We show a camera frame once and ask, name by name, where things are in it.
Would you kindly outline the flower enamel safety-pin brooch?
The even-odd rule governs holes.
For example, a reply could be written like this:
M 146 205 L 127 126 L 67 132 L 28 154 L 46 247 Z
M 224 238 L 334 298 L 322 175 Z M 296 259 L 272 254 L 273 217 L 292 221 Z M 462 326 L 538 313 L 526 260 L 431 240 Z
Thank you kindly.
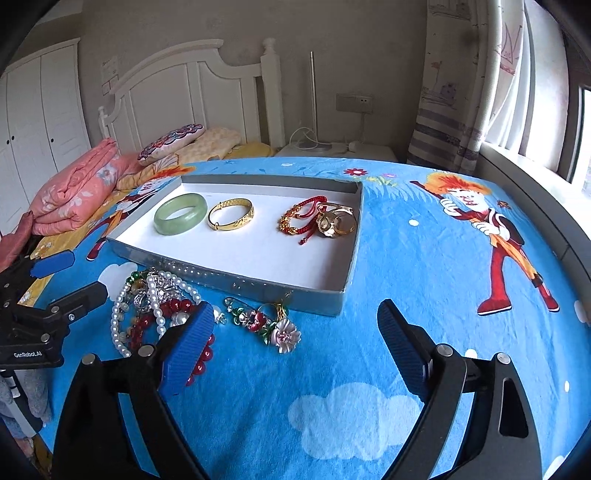
M 266 303 L 255 308 L 235 297 L 226 297 L 223 303 L 232 323 L 275 347 L 280 354 L 291 353 L 300 344 L 301 331 L 287 317 L 283 304 Z

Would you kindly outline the folded pink quilt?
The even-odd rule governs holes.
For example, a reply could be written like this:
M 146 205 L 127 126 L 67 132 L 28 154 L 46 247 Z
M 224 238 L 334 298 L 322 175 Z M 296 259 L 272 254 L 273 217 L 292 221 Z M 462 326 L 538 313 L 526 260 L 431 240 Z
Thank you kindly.
M 122 154 L 107 138 L 51 177 L 35 195 L 29 210 L 32 233 L 52 236 L 83 225 L 113 192 L 119 179 L 138 171 L 136 152 Z

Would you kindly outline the slim white floor lamp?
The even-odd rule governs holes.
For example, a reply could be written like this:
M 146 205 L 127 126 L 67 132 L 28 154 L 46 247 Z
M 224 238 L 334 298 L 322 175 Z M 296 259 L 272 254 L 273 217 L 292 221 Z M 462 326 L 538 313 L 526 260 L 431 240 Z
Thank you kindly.
M 318 87 L 315 75 L 315 52 L 308 54 L 310 60 L 311 127 L 301 126 L 290 135 L 290 145 L 304 152 L 329 152 L 331 142 L 324 142 L 318 134 Z

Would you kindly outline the blue cartoon blanket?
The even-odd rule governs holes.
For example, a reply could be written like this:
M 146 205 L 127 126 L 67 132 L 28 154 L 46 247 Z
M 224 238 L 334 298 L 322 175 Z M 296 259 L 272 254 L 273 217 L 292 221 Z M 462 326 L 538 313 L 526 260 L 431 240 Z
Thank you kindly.
M 245 174 L 353 181 L 362 187 L 353 278 L 339 315 L 290 309 L 300 329 L 294 352 L 280 354 L 225 322 L 215 328 L 204 374 L 170 400 L 188 444 L 214 479 L 376 479 L 417 420 L 421 402 L 405 387 L 379 332 L 390 299 L 433 339 L 476 359 L 505 352 L 532 408 L 542 474 L 569 459 L 590 421 L 590 329 L 558 257 L 498 186 L 483 196 L 517 229 L 525 252 L 558 303 L 550 311 L 512 259 L 503 263 L 512 307 L 482 316 L 495 293 L 493 248 L 482 227 L 446 214 L 420 188 L 421 167 L 359 159 L 262 158 L 193 165 L 197 175 Z M 280 232 L 305 244 L 318 231 L 324 195 L 291 206 Z

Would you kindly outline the dark framed window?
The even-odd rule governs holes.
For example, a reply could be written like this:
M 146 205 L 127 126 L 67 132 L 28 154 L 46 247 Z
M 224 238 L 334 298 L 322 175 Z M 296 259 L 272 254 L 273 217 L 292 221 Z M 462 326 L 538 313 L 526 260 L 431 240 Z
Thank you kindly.
M 524 72 L 528 106 L 520 153 L 571 185 L 580 187 L 588 161 L 583 142 L 586 65 L 563 19 L 540 1 L 524 3 Z

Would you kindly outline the beige fluffy pillow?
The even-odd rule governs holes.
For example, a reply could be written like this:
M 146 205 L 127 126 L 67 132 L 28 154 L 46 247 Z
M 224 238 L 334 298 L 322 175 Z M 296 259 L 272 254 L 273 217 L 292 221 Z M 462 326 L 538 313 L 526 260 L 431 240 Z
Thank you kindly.
M 223 127 L 211 128 L 192 143 L 143 167 L 138 173 L 123 176 L 118 180 L 116 189 L 131 190 L 150 180 L 184 175 L 193 170 L 193 167 L 188 167 L 188 164 L 221 160 L 233 147 L 240 144 L 240 140 L 242 137 L 235 130 Z

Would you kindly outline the white bedside table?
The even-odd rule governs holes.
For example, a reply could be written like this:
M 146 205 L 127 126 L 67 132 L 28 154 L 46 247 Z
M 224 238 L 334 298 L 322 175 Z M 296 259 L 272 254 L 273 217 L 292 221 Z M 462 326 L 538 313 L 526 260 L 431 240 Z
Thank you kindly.
M 373 145 L 360 141 L 345 143 L 332 143 L 328 150 L 314 148 L 302 149 L 290 144 L 283 147 L 276 153 L 277 157 L 332 157 L 332 158 L 353 158 L 369 159 L 386 162 L 398 162 L 393 150 L 389 146 Z

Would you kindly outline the wall power socket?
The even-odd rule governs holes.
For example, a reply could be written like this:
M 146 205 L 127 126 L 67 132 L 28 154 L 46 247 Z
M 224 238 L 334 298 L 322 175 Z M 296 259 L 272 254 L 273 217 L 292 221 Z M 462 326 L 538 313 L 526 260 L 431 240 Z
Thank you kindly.
M 374 112 L 374 99 L 372 96 L 360 94 L 335 95 L 335 110 L 339 112 L 372 114 Z

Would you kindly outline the grey cardboard jewelry tray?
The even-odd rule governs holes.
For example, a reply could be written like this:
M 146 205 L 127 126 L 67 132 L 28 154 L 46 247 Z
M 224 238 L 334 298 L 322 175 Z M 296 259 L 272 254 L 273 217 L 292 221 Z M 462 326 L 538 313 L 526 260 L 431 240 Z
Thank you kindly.
M 201 221 L 176 235 L 156 232 L 154 215 L 182 194 L 201 195 L 212 208 L 245 198 L 254 215 L 233 231 L 215 231 Z M 359 215 L 362 187 L 353 181 L 274 175 L 185 175 L 163 182 L 108 236 L 118 256 L 167 270 L 206 288 L 260 303 L 284 302 L 293 310 L 324 316 L 342 311 L 353 278 L 360 233 L 339 238 L 315 234 L 301 244 L 280 232 L 280 216 L 291 206 L 324 195 Z

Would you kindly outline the white wardrobe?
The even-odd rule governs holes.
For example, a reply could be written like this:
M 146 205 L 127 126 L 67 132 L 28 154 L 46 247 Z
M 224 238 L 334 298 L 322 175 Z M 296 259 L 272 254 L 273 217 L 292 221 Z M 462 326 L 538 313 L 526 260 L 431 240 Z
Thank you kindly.
M 1 232 L 12 232 L 39 189 L 90 149 L 77 38 L 9 65 L 1 75 Z

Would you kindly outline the green jade bangle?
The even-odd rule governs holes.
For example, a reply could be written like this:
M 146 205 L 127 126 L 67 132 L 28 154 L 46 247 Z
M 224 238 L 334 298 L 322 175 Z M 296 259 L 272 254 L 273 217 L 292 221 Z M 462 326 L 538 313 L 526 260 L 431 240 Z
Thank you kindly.
M 162 203 L 154 213 L 153 224 L 160 235 L 184 233 L 204 220 L 207 203 L 197 193 L 185 193 Z

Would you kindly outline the embroidered round pillow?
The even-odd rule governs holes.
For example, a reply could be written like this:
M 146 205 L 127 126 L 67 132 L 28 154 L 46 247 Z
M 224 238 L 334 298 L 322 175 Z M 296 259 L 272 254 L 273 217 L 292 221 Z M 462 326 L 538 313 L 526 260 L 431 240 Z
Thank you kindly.
M 150 165 L 193 142 L 204 132 L 205 128 L 201 124 L 187 124 L 171 130 L 145 146 L 138 154 L 137 161 L 141 166 Z

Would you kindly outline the gold bangle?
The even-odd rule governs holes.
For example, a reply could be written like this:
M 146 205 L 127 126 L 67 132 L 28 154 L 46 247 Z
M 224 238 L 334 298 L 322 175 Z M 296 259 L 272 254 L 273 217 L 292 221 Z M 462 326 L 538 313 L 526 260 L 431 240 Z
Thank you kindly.
M 246 198 L 232 198 L 214 205 L 207 214 L 207 225 L 214 231 L 233 231 L 252 221 L 254 207 Z

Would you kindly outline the gold openwork ball ornament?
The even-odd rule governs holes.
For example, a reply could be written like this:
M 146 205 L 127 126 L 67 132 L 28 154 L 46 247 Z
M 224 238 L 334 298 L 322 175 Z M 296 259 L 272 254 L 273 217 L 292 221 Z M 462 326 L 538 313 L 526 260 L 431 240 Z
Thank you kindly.
M 353 207 L 337 203 L 321 203 L 318 206 L 318 231 L 325 237 L 346 236 L 356 230 L 355 210 Z

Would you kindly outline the striped printed curtain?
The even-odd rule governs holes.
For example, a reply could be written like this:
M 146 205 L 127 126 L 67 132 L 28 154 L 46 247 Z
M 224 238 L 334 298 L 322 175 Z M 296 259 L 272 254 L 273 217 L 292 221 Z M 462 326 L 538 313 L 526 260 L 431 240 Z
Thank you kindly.
M 521 66 L 523 1 L 429 1 L 414 165 L 471 174 Z

